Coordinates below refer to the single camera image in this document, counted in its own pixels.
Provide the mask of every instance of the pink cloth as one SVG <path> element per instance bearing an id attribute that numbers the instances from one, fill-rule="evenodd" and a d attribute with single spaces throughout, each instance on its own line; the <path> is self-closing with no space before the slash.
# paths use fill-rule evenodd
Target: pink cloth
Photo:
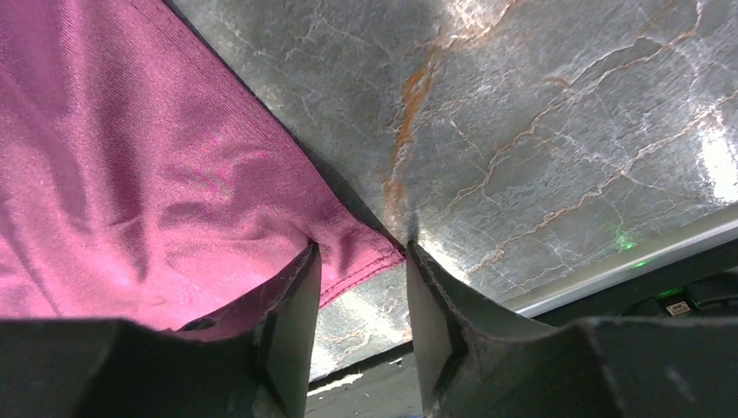
<path id="1" fill-rule="evenodd" d="M 320 244 L 401 261 L 158 0 L 0 1 L 0 317 L 182 327 Z"/>

